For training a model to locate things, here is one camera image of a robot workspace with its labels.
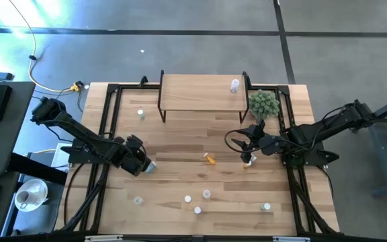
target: yellow cable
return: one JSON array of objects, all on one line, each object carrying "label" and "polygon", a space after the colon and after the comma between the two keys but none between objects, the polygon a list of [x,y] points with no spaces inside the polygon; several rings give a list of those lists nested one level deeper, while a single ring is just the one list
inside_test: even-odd
[{"label": "yellow cable", "polygon": [[[14,3],[11,1],[11,0],[8,0],[12,5],[13,7],[16,9],[16,11],[20,14],[21,18],[24,19],[26,25],[28,26],[28,28],[30,29],[31,31],[31,34],[32,34],[32,37],[34,38],[34,51],[32,52],[32,56],[35,56],[35,52],[36,52],[36,49],[37,49],[37,41],[35,39],[35,35],[31,29],[31,26],[29,25],[28,21],[26,21],[25,17],[22,15],[22,13],[19,11],[19,9],[16,7],[16,5],[14,5]],[[30,79],[33,83],[35,83],[35,85],[37,85],[38,87],[41,87],[42,89],[45,89],[45,90],[48,90],[48,91],[54,91],[54,92],[67,92],[67,91],[72,91],[71,89],[65,89],[65,90],[57,90],[57,89],[52,89],[52,88],[49,88],[49,87],[45,87],[41,84],[39,84],[39,82],[37,82],[33,77],[32,77],[32,59],[30,61],[30,66],[29,66],[29,69],[28,69],[28,75],[30,76]]]},{"label": "yellow cable", "polygon": [[42,150],[42,151],[36,151],[36,152],[32,152],[32,154],[40,154],[40,153],[47,153],[47,152],[52,152],[52,151],[56,151],[56,149],[46,149],[46,150]]}]

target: potted plant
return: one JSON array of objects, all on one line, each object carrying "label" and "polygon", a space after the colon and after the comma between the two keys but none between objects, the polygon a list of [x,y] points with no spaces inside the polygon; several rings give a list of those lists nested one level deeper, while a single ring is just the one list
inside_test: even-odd
[{"label": "potted plant", "polygon": [[277,116],[279,114],[279,101],[275,98],[275,93],[271,91],[259,90],[249,97],[250,112],[256,118]]}]

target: white mug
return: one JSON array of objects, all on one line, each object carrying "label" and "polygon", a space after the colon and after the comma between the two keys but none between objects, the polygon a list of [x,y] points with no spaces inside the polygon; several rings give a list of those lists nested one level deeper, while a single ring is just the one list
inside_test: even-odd
[{"label": "white mug", "polygon": [[37,197],[28,191],[21,191],[16,194],[16,201],[20,203],[20,208],[26,208],[28,204],[33,204],[37,201]]}]

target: concrete floor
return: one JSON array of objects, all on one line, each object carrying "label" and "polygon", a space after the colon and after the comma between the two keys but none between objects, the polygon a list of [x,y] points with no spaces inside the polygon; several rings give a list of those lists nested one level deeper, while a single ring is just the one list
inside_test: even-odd
[{"label": "concrete floor", "polygon": [[[119,30],[276,31],[272,0],[107,0],[14,1],[30,24],[44,28]],[[387,32],[385,0],[280,0],[286,31]],[[24,26],[0,1],[0,26]],[[65,88],[74,81],[140,81],[166,73],[235,74],[247,71],[254,83],[288,83],[278,36],[36,35],[39,82]],[[28,81],[29,34],[0,34],[0,71]],[[288,38],[295,82],[307,84],[315,118],[359,99],[372,110],[387,102],[387,38]],[[76,94],[60,98],[80,120]],[[33,99],[30,111],[38,103]],[[30,111],[15,151],[55,148],[57,139],[32,124]],[[71,139],[57,130],[62,138]],[[387,196],[380,186],[378,158],[366,130],[342,132],[325,142],[340,154],[329,165],[341,231],[387,239]]]}]

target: wood grain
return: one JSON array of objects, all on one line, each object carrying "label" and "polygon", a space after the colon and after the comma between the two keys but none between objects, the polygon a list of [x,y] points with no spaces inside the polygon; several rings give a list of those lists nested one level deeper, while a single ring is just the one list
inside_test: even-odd
[{"label": "wood grain", "polygon": [[[92,83],[87,97],[82,123],[95,132],[99,128],[106,89],[107,83]],[[296,123],[314,122],[306,86],[290,85],[290,92]],[[157,110],[157,96],[157,90],[123,91],[116,134],[121,137],[135,134],[141,138],[158,169],[138,177],[122,169],[110,169],[99,232],[295,235],[288,177],[280,157],[256,153],[255,164],[244,169],[239,154],[224,144],[223,136],[228,130],[247,127],[255,122],[254,117],[247,114],[240,124],[237,113],[180,111],[167,113],[164,124]],[[138,109],[144,110],[144,120],[136,113]],[[278,134],[278,130],[277,120],[268,118],[265,131]],[[232,137],[242,138],[237,134]],[[204,161],[204,152],[214,156],[215,165]],[[67,183],[74,169],[71,168]],[[69,218],[85,198],[90,169],[90,165],[84,165],[74,179],[68,200]],[[312,203],[329,225],[338,230],[327,177],[315,167],[305,170]],[[210,200],[202,198],[205,189],[212,193]],[[186,195],[192,197],[190,203],[184,202]],[[133,203],[136,196],[144,199],[143,206]],[[63,226],[63,201],[56,229]],[[261,211],[260,204],[264,202],[271,204],[269,212]],[[203,212],[194,214],[195,206],[200,206]],[[303,205],[300,210],[307,228]]]},{"label": "wood grain", "polygon": [[[232,80],[240,81],[239,90],[230,92]],[[162,82],[161,109],[167,111],[227,111],[247,109],[242,75],[165,74]]]}]

